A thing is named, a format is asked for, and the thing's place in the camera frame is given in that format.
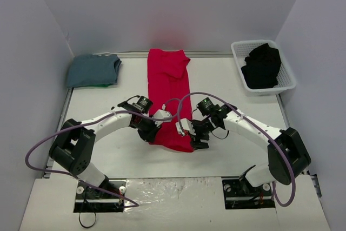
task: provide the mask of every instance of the blue folded cloth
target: blue folded cloth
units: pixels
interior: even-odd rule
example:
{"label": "blue folded cloth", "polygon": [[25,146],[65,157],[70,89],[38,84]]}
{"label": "blue folded cloth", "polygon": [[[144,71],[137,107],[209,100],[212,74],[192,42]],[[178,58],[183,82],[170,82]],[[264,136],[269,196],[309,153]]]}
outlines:
{"label": "blue folded cloth", "polygon": [[83,54],[74,58],[69,70],[67,87],[105,87],[116,84],[121,60],[115,54]]}

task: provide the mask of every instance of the red towel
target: red towel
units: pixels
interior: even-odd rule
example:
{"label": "red towel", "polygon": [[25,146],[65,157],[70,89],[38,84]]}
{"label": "red towel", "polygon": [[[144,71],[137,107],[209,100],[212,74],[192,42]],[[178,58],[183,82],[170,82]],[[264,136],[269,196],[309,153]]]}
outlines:
{"label": "red towel", "polygon": [[[150,109],[151,115],[158,109],[162,109],[162,105],[170,98],[181,99],[190,93],[189,75],[186,70],[189,62],[190,59],[186,57],[183,50],[150,50],[148,56],[148,91],[149,99],[154,103]],[[175,115],[178,110],[178,101],[170,102],[166,110]],[[181,118],[192,118],[190,97],[183,102]],[[193,152],[190,136],[179,135],[175,126],[176,122],[177,118],[171,122],[163,123],[153,144],[161,144],[176,151]]]}

